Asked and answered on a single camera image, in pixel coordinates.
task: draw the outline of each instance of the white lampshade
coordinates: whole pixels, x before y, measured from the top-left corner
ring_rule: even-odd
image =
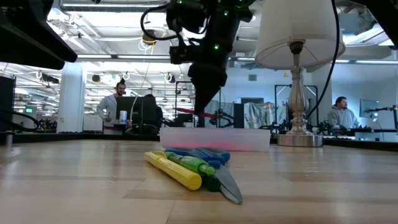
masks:
[[[300,66],[331,62],[336,49],[336,22],[330,0],[266,0],[262,9],[256,62],[266,68],[294,68],[289,44],[304,40]],[[340,32],[338,56],[345,51]]]

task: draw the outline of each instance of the lamp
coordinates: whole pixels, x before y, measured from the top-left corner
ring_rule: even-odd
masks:
[[[320,147],[321,136],[307,131],[304,112],[308,109],[302,71],[326,64],[336,50],[336,18],[330,0],[266,0],[263,5],[256,62],[274,70],[291,70],[292,90],[289,109],[292,129],[278,136],[283,146]],[[338,54],[345,51],[340,32]]]

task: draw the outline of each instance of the scissor blade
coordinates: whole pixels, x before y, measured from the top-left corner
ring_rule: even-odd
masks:
[[[221,182],[221,192],[226,198],[233,203],[236,202],[236,204],[243,203],[243,197],[238,185],[236,185],[234,178],[224,166],[221,165],[220,168],[216,170],[216,177]]]

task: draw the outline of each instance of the wooden table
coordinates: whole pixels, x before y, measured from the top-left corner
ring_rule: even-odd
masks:
[[[143,159],[158,142],[0,147],[0,223],[398,223],[398,153],[272,146],[233,152],[243,205],[191,192]]]

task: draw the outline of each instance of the computer monitor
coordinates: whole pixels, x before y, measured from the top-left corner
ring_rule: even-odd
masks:
[[[127,111],[127,119],[130,119],[131,107],[136,97],[118,97],[116,118],[119,119],[120,111]],[[142,124],[143,121],[156,120],[156,100],[154,97],[139,97],[132,110],[131,124]]]
[[[377,112],[369,112],[369,110],[374,110],[379,108],[380,103],[377,100],[365,100],[361,99],[361,105],[359,107],[359,116],[362,118],[375,118]]]

